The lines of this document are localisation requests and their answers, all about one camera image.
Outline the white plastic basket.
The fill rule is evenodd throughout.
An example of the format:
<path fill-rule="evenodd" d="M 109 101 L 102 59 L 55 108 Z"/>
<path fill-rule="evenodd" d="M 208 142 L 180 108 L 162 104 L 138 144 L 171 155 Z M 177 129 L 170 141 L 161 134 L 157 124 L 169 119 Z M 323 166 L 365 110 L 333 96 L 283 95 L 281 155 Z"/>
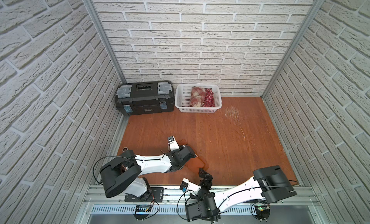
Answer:
<path fill-rule="evenodd" d="M 193 88 L 210 89 L 213 93 L 213 107 L 191 107 L 190 98 Z M 175 90 L 175 106 L 182 113 L 215 113 L 222 107 L 220 89 L 213 84 L 179 84 Z"/>

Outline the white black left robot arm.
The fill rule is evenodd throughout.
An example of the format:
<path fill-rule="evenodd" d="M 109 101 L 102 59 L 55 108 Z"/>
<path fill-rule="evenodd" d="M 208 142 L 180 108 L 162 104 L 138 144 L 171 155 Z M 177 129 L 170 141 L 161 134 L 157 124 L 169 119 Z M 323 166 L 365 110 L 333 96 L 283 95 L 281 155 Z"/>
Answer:
<path fill-rule="evenodd" d="M 105 196 L 113 198 L 125 193 L 137 198 L 147 197 L 151 188 L 142 175 L 179 171 L 195 157 L 195 152 L 187 145 L 159 156 L 141 156 L 127 150 L 99 169 Z"/>

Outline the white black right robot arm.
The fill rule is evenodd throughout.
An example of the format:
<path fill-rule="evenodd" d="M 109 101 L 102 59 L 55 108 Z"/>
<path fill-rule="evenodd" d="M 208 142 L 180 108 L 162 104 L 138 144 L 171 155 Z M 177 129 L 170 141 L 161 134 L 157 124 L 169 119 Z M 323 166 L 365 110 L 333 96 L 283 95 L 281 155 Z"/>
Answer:
<path fill-rule="evenodd" d="M 198 175 L 200 184 L 196 185 L 187 179 L 182 181 L 180 189 L 185 194 L 189 192 L 189 204 L 185 199 L 185 213 L 188 222 L 195 220 L 216 223 L 221 214 L 242 203 L 261 203 L 262 208 L 256 208 L 252 215 L 259 220 L 266 220 L 269 212 L 264 211 L 271 203 L 291 198 L 297 195 L 291 181 L 280 166 L 271 166 L 253 171 L 253 177 L 228 190 L 212 192 L 213 177 L 200 168 Z"/>

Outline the orange brown skirt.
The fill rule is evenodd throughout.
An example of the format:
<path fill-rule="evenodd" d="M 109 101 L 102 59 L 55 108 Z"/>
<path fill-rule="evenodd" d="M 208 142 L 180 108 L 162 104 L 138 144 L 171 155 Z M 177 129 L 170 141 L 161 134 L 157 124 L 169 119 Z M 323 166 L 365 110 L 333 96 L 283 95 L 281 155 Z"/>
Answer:
<path fill-rule="evenodd" d="M 184 146 L 188 146 L 191 148 L 191 146 L 188 144 L 188 142 L 185 139 L 180 140 L 178 144 L 179 146 L 184 145 Z M 199 158 L 197 155 L 195 156 L 195 158 L 191 158 L 189 161 L 185 163 L 185 167 L 188 168 L 190 171 L 192 171 L 197 176 L 199 176 L 199 170 L 204 169 L 205 166 L 206 166 L 206 163 L 201 158 Z"/>

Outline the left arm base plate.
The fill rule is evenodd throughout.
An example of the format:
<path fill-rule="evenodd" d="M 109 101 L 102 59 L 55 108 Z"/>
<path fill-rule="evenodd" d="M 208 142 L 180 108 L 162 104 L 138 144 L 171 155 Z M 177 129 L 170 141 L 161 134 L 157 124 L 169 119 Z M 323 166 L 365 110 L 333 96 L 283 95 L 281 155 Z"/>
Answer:
<path fill-rule="evenodd" d="M 152 202 L 152 201 L 161 203 L 163 201 L 163 195 L 164 195 L 164 187 L 151 187 L 140 197 L 126 194 L 124 201 L 128 203 L 135 203 L 135 202 L 141 203 L 141 202 Z"/>

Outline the red plaid skirt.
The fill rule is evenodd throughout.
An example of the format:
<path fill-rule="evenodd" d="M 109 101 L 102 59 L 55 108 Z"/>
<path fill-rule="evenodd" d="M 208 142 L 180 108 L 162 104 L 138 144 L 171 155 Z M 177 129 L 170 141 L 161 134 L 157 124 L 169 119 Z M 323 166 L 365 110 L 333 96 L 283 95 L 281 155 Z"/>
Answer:
<path fill-rule="evenodd" d="M 206 97 L 206 90 L 200 87 L 193 87 L 189 101 L 190 107 L 202 107 Z"/>

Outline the red polka dot skirt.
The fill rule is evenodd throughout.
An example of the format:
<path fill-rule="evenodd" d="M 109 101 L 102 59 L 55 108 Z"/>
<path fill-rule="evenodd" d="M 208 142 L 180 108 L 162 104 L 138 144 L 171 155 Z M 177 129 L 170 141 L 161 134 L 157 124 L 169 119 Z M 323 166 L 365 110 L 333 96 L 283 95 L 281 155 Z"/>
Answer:
<path fill-rule="evenodd" d="M 214 93 L 212 89 L 205 89 L 205 99 L 202 107 L 215 107 Z"/>

